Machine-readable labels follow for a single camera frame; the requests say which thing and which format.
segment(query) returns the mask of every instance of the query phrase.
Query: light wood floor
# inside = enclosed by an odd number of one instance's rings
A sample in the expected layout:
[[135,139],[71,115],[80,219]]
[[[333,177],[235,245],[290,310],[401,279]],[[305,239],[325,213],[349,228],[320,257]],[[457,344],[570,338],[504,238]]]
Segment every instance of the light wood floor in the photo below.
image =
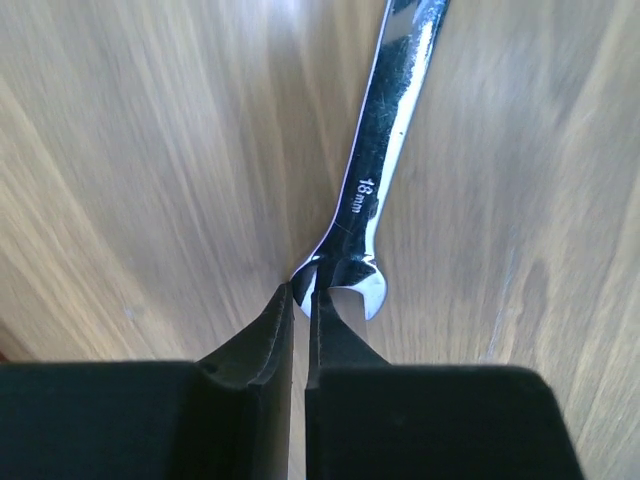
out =
[[[196,359],[255,317],[332,217],[383,3],[0,3],[0,351]],[[636,0],[453,0],[387,303],[336,295],[392,361],[539,370],[592,479],[640,476],[639,45]]]

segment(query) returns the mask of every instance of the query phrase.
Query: open-end wrench head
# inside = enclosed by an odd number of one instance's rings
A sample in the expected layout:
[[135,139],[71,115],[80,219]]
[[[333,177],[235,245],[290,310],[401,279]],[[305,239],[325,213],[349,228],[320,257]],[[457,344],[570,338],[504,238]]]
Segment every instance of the open-end wrench head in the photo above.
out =
[[366,320],[371,320],[380,311],[387,296],[387,280],[373,258],[333,263],[312,255],[293,274],[291,284],[293,298],[308,317],[311,317],[311,294],[316,290],[346,288],[360,293]]

